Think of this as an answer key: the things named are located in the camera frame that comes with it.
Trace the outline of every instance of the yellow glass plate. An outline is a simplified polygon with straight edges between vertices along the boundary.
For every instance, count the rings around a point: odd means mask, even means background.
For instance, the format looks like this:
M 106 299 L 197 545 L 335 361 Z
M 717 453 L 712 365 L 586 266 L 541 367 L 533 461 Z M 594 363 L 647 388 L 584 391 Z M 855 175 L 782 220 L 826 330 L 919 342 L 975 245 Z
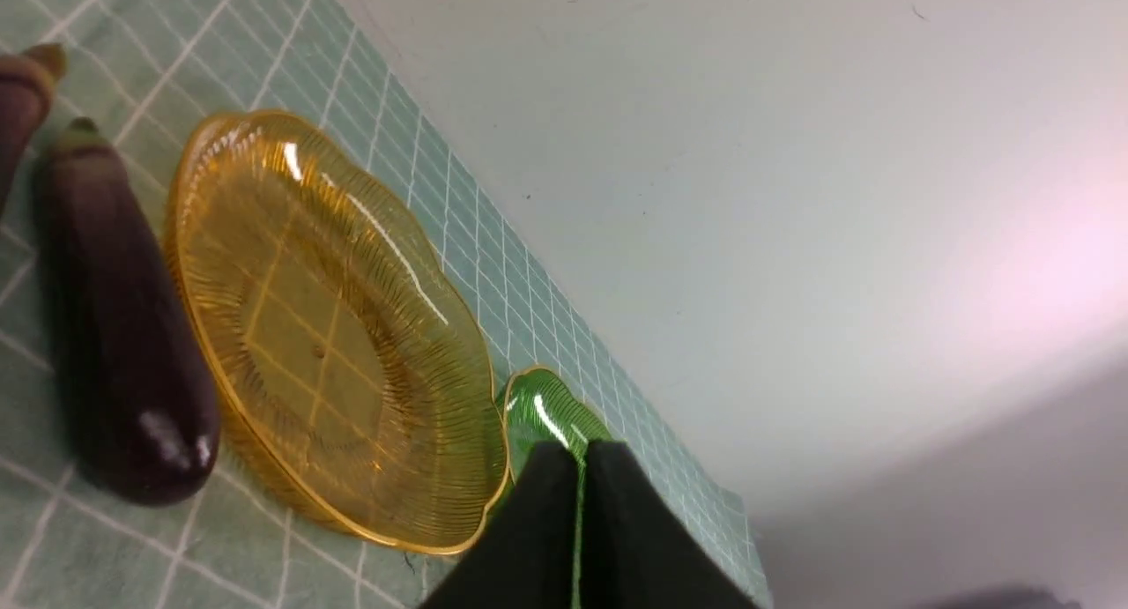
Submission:
M 214 115 L 166 223 L 224 440 L 266 486 L 384 545 L 473 545 L 509 469 L 488 352 L 398 196 L 297 115 Z

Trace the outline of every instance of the purple eggplant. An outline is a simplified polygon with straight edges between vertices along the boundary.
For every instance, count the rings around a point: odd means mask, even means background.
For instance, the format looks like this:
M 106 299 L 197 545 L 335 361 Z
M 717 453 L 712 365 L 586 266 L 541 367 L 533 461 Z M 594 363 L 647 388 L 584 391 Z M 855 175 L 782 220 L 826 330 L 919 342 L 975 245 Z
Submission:
M 77 118 L 35 179 L 61 310 L 59 374 L 83 467 L 127 501 L 184 501 L 215 465 L 215 383 L 124 162 L 91 120 Z
M 55 83 L 65 72 L 67 54 L 59 44 L 37 44 L 23 54 L 0 55 L 0 212 L 24 150 L 47 118 Z

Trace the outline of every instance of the plate rim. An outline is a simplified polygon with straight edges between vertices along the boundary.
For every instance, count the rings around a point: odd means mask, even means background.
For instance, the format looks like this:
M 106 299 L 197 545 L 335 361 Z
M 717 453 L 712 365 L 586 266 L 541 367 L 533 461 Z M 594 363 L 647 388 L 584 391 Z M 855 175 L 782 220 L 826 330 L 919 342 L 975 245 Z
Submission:
M 391 201 L 395 206 L 403 208 L 403 212 L 406 212 L 406 219 L 408 219 L 408 224 L 416 235 L 422 236 L 426 242 L 426 249 L 423 250 L 425 255 L 429 255 L 431 259 L 430 266 L 434 268 L 440 275 L 443 284 L 447 284 L 455 297 L 458 299 L 458 303 L 461 304 L 462 310 L 468 317 L 470 317 L 470 323 L 475 327 L 475 333 L 477 334 L 476 343 L 479 345 L 482 352 L 484 352 L 485 361 L 491 369 L 486 370 L 486 376 L 490 377 L 490 392 L 484 396 L 491 404 L 491 411 L 499 420 L 499 425 L 501 430 L 502 449 L 504 456 L 504 468 L 501 471 L 501 477 L 499 479 L 497 488 L 493 495 L 482 504 L 482 512 L 478 519 L 477 529 L 467 537 L 464 541 L 457 545 L 450 546 L 434 546 L 416 544 L 413 541 L 407 541 L 400 538 L 386 536 L 380 532 L 376 532 L 351 519 L 345 517 L 340 510 L 334 505 L 331 505 L 325 498 L 315 492 L 310 485 L 306 484 L 306 480 L 298 475 L 298 473 L 290 466 L 289 461 L 282 459 L 279 452 L 274 449 L 273 444 L 270 444 L 259 435 L 256 425 L 252 425 L 249 422 L 249 416 L 247 415 L 241 400 L 237 397 L 237 391 L 231 386 L 231 381 L 228 379 L 226 372 L 223 372 L 223 367 L 219 361 L 218 353 L 210 344 L 210 341 L 204 338 L 204 333 L 200 327 L 200 308 L 199 301 L 193 299 L 191 294 L 186 291 L 183 264 L 185 261 L 185 247 L 179 238 L 179 223 L 177 223 L 178 215 L 183 211 L 183 196 L 180 195 L 182 188 L 185 183 L 191 178 L 191 170 L 194 164 L 197 162 L 200 156 L 206 150 L 210 143 L 218 142 L 215 139 L 215 131 L 221 130 L 224 126 L 231 126 L 231 124 L 238 123 L 253 123 L 258 118 L 282 118 L 289 120 L 290 123 L 298 124 L 299 127 L 306 132 L 307 135 L 315 136 L 319 142 L 325 143 L 327 148 L 332 148 L 332 151 L 336 152 L 344 162 L 349 164 L 351 168 L 361 173 L 361 175 L 367 176 L 377 186 L 382 187 L 384 191 L 389 192 L 389 194 L 395 195 L 395 191 L 391 191 L 382 179 L 378 176 L 372 175 L 372 173 L 367 171 L 365 168 L 360 167 L 359 164 L 354 162 L 345 151 L 342 150 L 338 143 L 334 142 L 329 135 L 316 127 L 314 123 L 309 120 L 303 118 L 303 116 L 298 114 L 292 114 L 290 111 L 282 111 L 282 108 L 258 108 L 258 111 L 218 111 L 214 114 L 206 116 L 206 118 L 201 120 L 196 124 L 192 134 L 188 135 L 187 142 L 184 144 L 184 151 L 182 151 L 180 160 L 177 162 L 176 171 L 174 173 L 171 184 L 168 191 L 168 200 L 166 203 L 166 214 L 165 214 L 165 229 L 164 229 L 164 247 L 166 253 L 166 262 L 171 271 L 174 280 L 177 283 L 177 292 L 180 295 L 180 302 L 185 304 L 188 316 L 191 317 L 190 323 L 192 324 L 192 330 L 195 334 L 196 341 L 200 344 L 201 351 L 204 353 L 204 359 L 208 361 L 209 369 L 213 376 L 215 383 L 219 389 L 220 400 L 226 403 L 229 409 L 238 416 L 237 425 L 243 429 L 241 433 L 246 433 L 253 443 L 257 447 L 259 452 L 270 461 L 274 469 L 279 469 L 289 482 L 291 488 L 297 491 L 298 496 L 308 500 L 312 503 L 318 512 L 324 513 L 329 517 L 326 521 L 332 524 L 338 526 L 340 529 L 345 530 L 347 533 L 352 533 L 363 540 L 369 540 L 379 545 L 385 545 L 391 548 L 406 549 L 420 554 L 433 555 L 433 556 L 448 556 L 460 554 L 472 547 L 485 531 L 486 522 L 488 521 L 491 510 L 499 503 L 502 495 L 504 494 L 504 488 L 506 485 L 506 477 L 512 474 L 512 465 L 510 461 L 510 448 L 509 438 L 505 433 L 504 417 L 496 413 L 496 408 L 493 408 L 493 396 L 496 395 L 496 381 L 494 379 L 494 373 L 492 369 L 492 361 L 490 359 L 490 347 L 485 339 L 485 334 L 482 330 L 482 325 L 478 323 L 474 312 L 470 310 L 469 304 L 464 299 L 461 292 L 455 286 L 455 283 L 447 276 L 446 272 L 442 272 L 441 262 L 439 261 L 439 255 L 435 253 L 434 245 L 426 236 L 426 231 L 423 230 L 422 223 L 418 222 L 415 212 L 412 212 L 409 208 L 406 206 L 399 198 L 399 195 L 391 196 Z M 279 493 L 276 488 L 270 487 L 267 489 L 272 494 L 282 500 L 290 508 L 296 508 L 288 497 Z
M 598 421 L 600 424 L 603 424 L 603 429 L 607 430 L 609 436 L 615 436 L 611 433 L 610 427 L 607 425 L 607 420 L 605 420 L 605 417 L 601 416 L 600 413 L 596 412 L 596 409 L 591 408 L 591 405 L 588 405 L 584 400 L 580 399 L 580 397 L 576 397 L 575 391 L 573 391 L 572 387 L 569 386 L 567 380 L 564 380 L 564 377 L 561 377 L 559 372 L 556 371 L 556 369 L 553 369 L 545 364 L 532 364 L 530 367 L 521 369 L 521 371 L 514 371 L 513 374 L 509 377 L 509 380 L 505 381 L 505 391 L 501 400 L 501 412 L 502 412 L 501 423 L 502 423 L 502 432 L 505 434 L 506 453 L 512 453 L 512 448 L 510 447 L 509 443 L 509 397 L 513 391 L 513 383 L 520 380 L 521 377 L 529 376 L 531 372 L 535 371 L 547 371 L 553 377 L 555 377 L 555 379 L 559 381 L 561 385 L 564 385 L 565 389 L 567 389 L 569 395 L 572 397 L 572 401 L 584 408 L 588 413 L 592 415 L 592 417 L 596 417 L 596 421 Z M 513 468 L 512 458 L 508 458 L 506 460 L 506 473 L 509 475 L 510 480 L 513 482 L 513 484 L 517 484 L 517 470 L 515 468 Z

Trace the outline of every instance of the grid pattern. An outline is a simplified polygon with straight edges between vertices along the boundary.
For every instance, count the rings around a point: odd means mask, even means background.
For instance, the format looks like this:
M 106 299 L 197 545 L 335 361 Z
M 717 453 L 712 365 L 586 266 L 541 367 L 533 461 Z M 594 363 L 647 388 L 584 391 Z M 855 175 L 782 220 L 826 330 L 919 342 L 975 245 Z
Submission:
M 497 383 L 559 369 L 628 441 L 729 575 L 770 594 L 743 505 L 678 442 L 337 0 L 0 0 L 0 50 L 61 39 L 71 71 L 33 159 L 74 115 L 116 144 L 150 222 L 195 124 L 282 107 L 408 204 L 475 311 Z M 0 223 L 0 609 L 414 607 L 453 566 L 309 526 L 223 453 L 192 501 L 151 511 L 76 476 L 37 288 L 28 162 Z

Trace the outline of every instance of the green glass dish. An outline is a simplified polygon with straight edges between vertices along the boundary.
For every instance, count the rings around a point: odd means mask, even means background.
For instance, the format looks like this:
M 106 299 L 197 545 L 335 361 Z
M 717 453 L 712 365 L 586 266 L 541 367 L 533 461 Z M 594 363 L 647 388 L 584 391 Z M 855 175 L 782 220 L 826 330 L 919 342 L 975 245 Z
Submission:
M 572 395 L 567 383 L 552 369 L 531 367 L 514 373 L 502 396 L 502 423 L 509 440 L 509 469 L 513 482 L 521 475 L 532 447 L 553 440 L 575 457 L 580 471 L 576 488 L 575 558 L 572 607 L 580 607 L 580 537 L 588 442 L 611 440 L 603 420 Z

